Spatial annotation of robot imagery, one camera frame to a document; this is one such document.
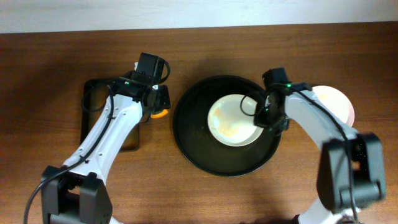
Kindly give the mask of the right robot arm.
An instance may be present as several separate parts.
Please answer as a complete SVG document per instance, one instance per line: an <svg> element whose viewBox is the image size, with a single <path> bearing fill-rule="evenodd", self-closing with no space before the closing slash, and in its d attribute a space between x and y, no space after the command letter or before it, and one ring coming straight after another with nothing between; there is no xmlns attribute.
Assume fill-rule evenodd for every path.
<svg viewBox="0 0 398 224"><path fill-rule="evenodd" d="M292 223L358 223L362 209L386 196L380 139L340 121L309 84L292 83L283 68L266 71L262 81L254 124L280 134L294 120L320 150L318 197Z"/></svg>

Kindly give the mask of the white plate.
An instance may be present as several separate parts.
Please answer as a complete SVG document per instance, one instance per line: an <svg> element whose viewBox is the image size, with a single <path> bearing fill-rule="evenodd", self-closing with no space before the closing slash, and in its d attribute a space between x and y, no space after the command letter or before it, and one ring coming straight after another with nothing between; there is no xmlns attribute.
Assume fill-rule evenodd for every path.
<svg viewBox="0 0 398 224"><path fill-rule="evenodd" d="M240 94L226 95L211 106L207 123L212 136L220 143L242 147L257 140L263 128L254 125L257 102Z"/></svg>
<svg viewBox="0 0 398 224"><path fill-rule="evenodd" d="M348 126L353 126L355 118L354 107L344 93L326 85L314 86L312 90L337 118Z"/></svg>

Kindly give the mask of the orange green sponge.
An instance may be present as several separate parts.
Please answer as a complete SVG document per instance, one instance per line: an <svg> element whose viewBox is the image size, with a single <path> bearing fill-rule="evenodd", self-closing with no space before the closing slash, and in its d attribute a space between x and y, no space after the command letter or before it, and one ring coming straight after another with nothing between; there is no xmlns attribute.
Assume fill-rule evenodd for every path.
<svg viewBox="0 0 398 224"><path fill-rule="evenodd" d="M162 110L159 113L156 114L151 114L151 118L152 119L159 119L159 118L163 118L164 116L166 116L169 113L169 111L167 109Z"/></svg>

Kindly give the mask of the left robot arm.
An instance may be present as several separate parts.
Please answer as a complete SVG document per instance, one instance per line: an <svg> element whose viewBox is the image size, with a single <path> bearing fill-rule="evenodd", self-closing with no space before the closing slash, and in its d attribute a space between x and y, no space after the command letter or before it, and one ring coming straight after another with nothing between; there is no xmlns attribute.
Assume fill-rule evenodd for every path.
<svg viewBox="0 0 398 224"><path fill-rule="evenodd" d="M96 123L60 168L44 170L35 190L41 194L44 223L117 223L106 190L109 171L142 117L170 108L164 85L169 75L166 60L141 53L134 70L101 82L108 95Z"/></svg>

